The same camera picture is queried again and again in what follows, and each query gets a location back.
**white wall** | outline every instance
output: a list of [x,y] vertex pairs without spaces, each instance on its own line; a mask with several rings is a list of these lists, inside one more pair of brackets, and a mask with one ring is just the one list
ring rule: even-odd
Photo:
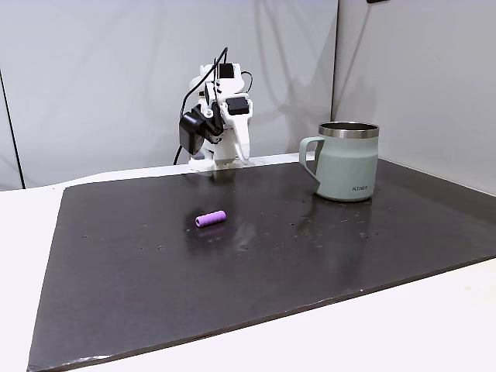
[[223,47],[254,76],[252,156],[296,151],[330,116],[336,13],[337,0],[0,0],[26,185],[171,164],[189,81]]
[[0,83],[0,191],[17,188],[22,188],[21,178]]
[[495,14],[492,0],[340,0],[336,119],[381,126],[385,159],[496,194]]

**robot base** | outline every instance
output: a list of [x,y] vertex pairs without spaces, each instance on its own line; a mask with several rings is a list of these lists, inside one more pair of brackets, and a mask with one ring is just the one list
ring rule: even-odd
[[219,171],[221,169],[235,169],[243,167],[253,167],[256,165],[252,161],[248,164],[243,164],[239,159],[235,159],[232,163],[216,164],[213,159],[190,159],[188,162],[190,168],[197,172]]

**mug lid rim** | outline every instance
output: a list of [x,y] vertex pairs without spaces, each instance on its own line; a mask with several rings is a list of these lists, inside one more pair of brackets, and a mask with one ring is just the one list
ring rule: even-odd
[[[341,125],[342,128],[329,128],[328,125]],[[349,138],[349,139],[367,139],[379,136],[379,126],[368,122],[323,122],[319,125],[319,134],[322,136]]]

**stainless steel rim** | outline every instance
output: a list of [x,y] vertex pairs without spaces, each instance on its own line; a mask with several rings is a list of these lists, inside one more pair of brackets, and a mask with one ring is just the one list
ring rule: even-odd
[[327,137],[365,139],[379,136],[379,126],[364,122],[324,122],[319,134]]

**mug handle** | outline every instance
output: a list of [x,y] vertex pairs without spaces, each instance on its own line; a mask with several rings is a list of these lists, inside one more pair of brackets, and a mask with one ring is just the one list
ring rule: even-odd
[[308,174],[312,176],[316,181],[319,181],[317,177],[312,173],[311,170],[308,169],[307,167],[307,146],[311,142],[319,141],[319,142],[324,142],[325,138],[323,137],[309,137],[309,138],[304,138],[300,142],[300,165],[305,169]]

